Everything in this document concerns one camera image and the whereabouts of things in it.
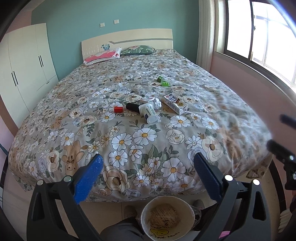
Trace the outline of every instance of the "pink pillow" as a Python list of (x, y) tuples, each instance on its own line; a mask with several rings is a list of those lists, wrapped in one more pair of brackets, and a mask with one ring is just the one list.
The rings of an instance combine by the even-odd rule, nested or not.
[(95, 55), (91, 55), (88, 58), (86, 58), (83, 63), (89, 66), (95, 63), (106, 61), (106, 60), (120, 58), (120, 52), (121, 52), (121, 48), (99, 52)]

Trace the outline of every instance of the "teal wall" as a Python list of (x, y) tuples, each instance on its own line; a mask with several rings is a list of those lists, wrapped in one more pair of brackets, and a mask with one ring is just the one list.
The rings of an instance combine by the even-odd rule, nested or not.
[(38, 23), (47, 23), (59, 80), (82, 64), (81, 41), (129, 29), (171, 28), (174, 49), (196, 62), (198, 0), (45, 0), (32, 12)]

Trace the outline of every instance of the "gray pants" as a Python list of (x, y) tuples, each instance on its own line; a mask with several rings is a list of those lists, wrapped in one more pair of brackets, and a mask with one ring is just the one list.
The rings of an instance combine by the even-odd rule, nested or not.
[(127, 218), (105, 228), (100, 237), (104, 241), (143, 241), (143, 231), (135, 218)]

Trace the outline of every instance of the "yogurt container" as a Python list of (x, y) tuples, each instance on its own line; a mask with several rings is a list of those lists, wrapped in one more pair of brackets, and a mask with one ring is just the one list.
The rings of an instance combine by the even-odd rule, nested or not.
[(148, 102), (139, 106), (140, 114), (143, 115), (148, 124), (157, 121), (157, 114), (153, 108), (153, 102)]

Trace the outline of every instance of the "wardrobe handle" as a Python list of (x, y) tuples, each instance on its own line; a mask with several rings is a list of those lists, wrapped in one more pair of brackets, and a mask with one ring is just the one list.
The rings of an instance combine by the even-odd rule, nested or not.
[(14, 77), (13, 77), (12, 72), (11, 72), (11, 76), (12, 76), (13, 82), (14, 82), (14, 84), (15, 84), (15, 79), (14, 79)]
[(42, 67), (43, 67), (44, 65), (43, 65), (43, 61), (42, 61), (42, 57), (41, 57), (41, 55), (40, 55), (40, 59), (41, 59)]
[(41, 61), (40, 61), (40, 56), (38, 56), (38, 58), (39, 58), (39, 63), (40, 63), (40, 66), (41, 66), (41, 68), (42, 68), (42, 64), (41, 64)]
[[(14, 75), (15, 75), (15, 72), (13, 72), (14, 73)], [(15, 76), (15, 81), (17, 82), (17, 77)], [(18, 82), (17, 82), (17, 85), (18, 85)]]

